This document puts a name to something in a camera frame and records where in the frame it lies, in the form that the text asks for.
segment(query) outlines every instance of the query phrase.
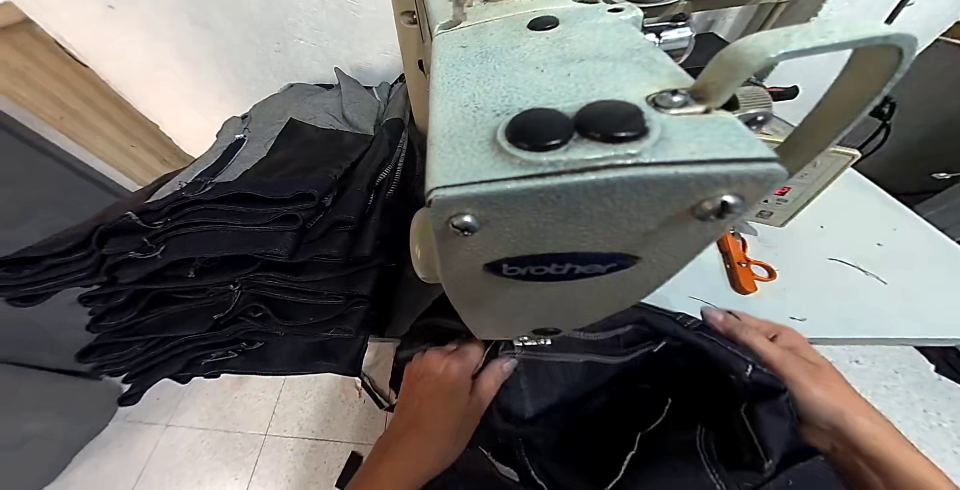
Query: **dark denim fabric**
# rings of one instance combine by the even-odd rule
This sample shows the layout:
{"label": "dark denim fabric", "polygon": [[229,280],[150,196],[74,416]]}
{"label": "dark denim fabric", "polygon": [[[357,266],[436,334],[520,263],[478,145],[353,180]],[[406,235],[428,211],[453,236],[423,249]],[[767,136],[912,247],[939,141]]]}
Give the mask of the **dark denim fabric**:
{"label": "dark denim fabric", "polygon": [[[164,378],[359,375],[409,259],[424,161],[406,118],[380,118],[407,116],[403,87],[356,87],[297,85],[258,103],[189,177],[0,259],[0,297],[29,306],[95,287],[78,301],[97,337],[77,360],[122,376],[122,405]],[[349,115],[316,110],[330,105]]]}
{"label": "dark denim fabric", "polygon": [[[413,353],[468,335],[445,300],[398,348],[394,389]],[[491,480],[509,471],[549,490],[843,488],[801,441],[783,383],[686,314],[639,304],[550,346],[487,347],[488,358],[518,360],[469,446],[496,461]],[[455,478],[428,488],[456,488]]]}

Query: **black button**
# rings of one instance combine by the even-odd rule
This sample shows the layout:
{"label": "black button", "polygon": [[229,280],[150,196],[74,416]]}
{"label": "black button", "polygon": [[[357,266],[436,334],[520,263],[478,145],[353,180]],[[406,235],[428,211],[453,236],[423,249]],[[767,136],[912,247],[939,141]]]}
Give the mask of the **black button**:
{"label": "black button", "polygon": [[650,133],[643,111],[618,100],[587,105],[573,118],[573,124],[583,137],[602,143],[626,143]]}
{"label": "black button", "polygon": [[533,30],[534,32],[546,32],[547,30],[554,30],[559,26],[560,20],[557,19],[556,15],[535,17],[530,23],[527,23],[527,29]]}
{"label": "black button", "polygon": [[524,151],[555,151],[573,138],[573,121],[556,109],[536,108],[516,115],[507,125],[507,141]]}

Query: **sewing machine handle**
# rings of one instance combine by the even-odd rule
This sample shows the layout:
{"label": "sewing machine handle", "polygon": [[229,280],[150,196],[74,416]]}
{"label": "sewing machine handle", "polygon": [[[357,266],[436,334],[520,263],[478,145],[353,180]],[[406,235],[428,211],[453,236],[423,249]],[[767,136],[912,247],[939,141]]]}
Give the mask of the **sewing machine handle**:
{"label": "sewing machine handle", "polygon": [[832,146],[900,79],[917,53],[917,39],[874,24],[808,23],[742,38],[714,56],[690,87],[709,108],[726,103],[757,72],[816,54],[853,50],[840,76],[803,122],[776,148],[792,177]]}

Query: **white table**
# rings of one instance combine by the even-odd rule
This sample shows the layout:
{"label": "white table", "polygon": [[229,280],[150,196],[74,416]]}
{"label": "white table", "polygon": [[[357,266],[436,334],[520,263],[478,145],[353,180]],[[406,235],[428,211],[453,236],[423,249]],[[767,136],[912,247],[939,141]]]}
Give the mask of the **white table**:
{"label": "white table", "polygon": [[960,245],[858,172],[788,226],[753,226],[748,254],[773,265],[777,280],[738,295],[711,245],[645,301],[699,316],[705,300],[789,324],[818,344],[960,344]]}

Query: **control panel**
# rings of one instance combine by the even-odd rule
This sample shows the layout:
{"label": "control panel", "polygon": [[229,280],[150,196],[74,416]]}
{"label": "control panel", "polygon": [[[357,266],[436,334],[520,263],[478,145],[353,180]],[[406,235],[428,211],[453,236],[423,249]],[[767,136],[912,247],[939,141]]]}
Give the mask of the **control panel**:
{"label": "control panel", "polygon": [[[759,135],[758,138],[771,149],[785,140],[772,135]],[[747,213],[746,220],[765,226],[786,226],[858,159],[860,152],[857,149],[829,149],[787,180],[782,188],[761,200]]]}

